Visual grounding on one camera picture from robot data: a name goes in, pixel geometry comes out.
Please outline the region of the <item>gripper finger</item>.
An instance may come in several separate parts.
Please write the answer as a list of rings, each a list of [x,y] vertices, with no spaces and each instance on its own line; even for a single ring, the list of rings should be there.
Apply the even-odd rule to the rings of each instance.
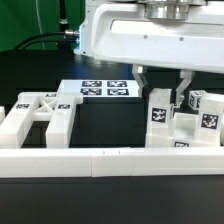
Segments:
[[[182,81],[180,82],[180,84],[174,91],[174,106],[176,108],[179,108],[180,105],[182,104],[182,102],[185,98],[184,91],[192,82],[192,80],[194,78],[194,72],[192,70],[182,69],[180,71],[180,78],[182,79]]]
[[[145,78],[145,74],[147,72],[147,68],[143,65],[133,64],[132,65],[132,74],[139,86],[138,95],[140,97],[144,96],[144,90],[148,86],[147,80]]]

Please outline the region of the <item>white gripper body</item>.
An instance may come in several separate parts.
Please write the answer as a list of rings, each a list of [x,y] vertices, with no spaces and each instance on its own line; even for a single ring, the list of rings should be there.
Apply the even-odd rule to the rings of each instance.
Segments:
[[[224,73],[224,1],[189,7],[185,20],[136,3],[103,4],[96,10],[90,39],[98,60]]]

